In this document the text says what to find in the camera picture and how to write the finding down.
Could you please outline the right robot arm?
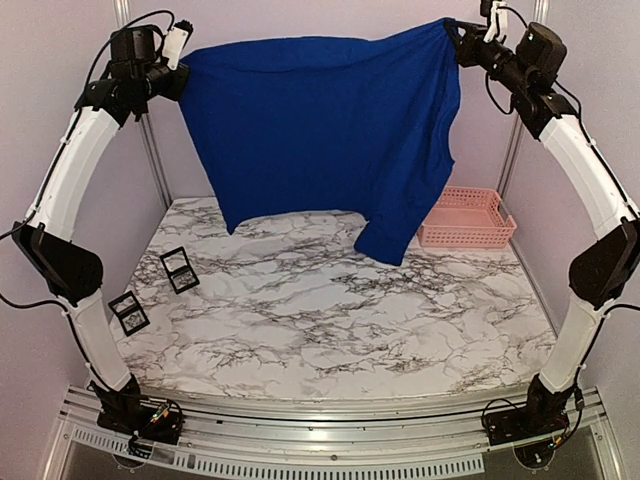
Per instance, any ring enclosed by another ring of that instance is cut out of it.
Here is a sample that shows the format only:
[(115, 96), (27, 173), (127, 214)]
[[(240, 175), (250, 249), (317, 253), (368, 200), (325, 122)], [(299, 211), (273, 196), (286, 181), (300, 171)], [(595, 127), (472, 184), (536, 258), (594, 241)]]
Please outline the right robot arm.
[(515, 49), (489, 27), (448, 20), (457, 63), (478, 66), (511, 94), (511, 108), (558, 162), (581, 199), (596, 242), (570, 264), (569, 308), (557, 343), (532, 380), (517, 427), (537, 436), (552, 424), (552, 402), (566, 400), (608, 314), (639, 264), (639, 209), (583, 126), (573, 102), (554, 91), (567, 48), (548, 27), (530, 23)]

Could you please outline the sparkly flower brooch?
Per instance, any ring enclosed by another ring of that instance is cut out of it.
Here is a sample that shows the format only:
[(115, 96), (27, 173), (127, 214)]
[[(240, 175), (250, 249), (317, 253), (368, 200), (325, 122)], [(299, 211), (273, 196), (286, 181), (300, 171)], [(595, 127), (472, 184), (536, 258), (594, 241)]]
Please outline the sparkly flower brooch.
[(128, 329), (134, 329), (138, 325), (143, 324), (144, 323), (144, 319), (138, 313), (133, 313), (133, 314), (127, 316), (123, 320), (123, 322), (124, 322), (124, 324), (126, 325), (126, 327)]

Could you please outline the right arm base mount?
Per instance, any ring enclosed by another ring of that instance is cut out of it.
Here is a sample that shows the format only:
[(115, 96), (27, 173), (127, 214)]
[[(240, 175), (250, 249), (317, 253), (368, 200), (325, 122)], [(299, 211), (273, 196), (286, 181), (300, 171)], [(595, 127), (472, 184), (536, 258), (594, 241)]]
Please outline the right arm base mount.
[(574, 392), (574, 406), (578, 417), (573, 425), (564, 407), (558, 413), (532, 413), (526, 407), (518, 407), (511, 401), (501, 398), (489, 401), (482, 410), (480, 421), (491, 446), (502, 445), (531, 439), (542, 435), (551, 435), (562, 430), (558, 437), (551, 437), (547, 443), (549, 450), (563, 446), (577, 431), (585, 407), (582, 391)]

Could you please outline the blue printed t-shirt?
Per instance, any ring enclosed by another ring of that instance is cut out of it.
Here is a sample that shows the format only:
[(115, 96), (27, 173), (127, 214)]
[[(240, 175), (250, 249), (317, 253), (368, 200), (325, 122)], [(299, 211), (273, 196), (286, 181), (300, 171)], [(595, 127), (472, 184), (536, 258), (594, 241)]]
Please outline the blue printed t-shirt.
[(180, 109), (226, 227), (360, 214), (355, 249), (400, 265), (454, 167), (461, 99), (443, 20), (379, 40), (277, 38), (202, 48)]

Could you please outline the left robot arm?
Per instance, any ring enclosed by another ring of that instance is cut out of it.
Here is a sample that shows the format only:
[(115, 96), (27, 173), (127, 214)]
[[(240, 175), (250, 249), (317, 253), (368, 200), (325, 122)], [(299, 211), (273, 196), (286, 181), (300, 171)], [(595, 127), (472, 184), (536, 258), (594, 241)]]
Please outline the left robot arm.
[(88, 80), (66, 133), (24, 220), (7, 231), (44, 278), (52, 296), (31, 303), (2, 301), (16, 310), (60, 308), (100, 395), (116, 399), (111, 419), (128, 434), (148, 426), (148, 412), (133, 399), (139, 387), (108, 326), (100, 257), (75, 244), (79, 207), (106, 147), (128, 119), (139, 120), (155, 97), (179, 101), (189, 69), (180, 57), (193, 32), (187, 20), (161, 32), (154, 25), (126, 25), (105, 43), (103, 75)]

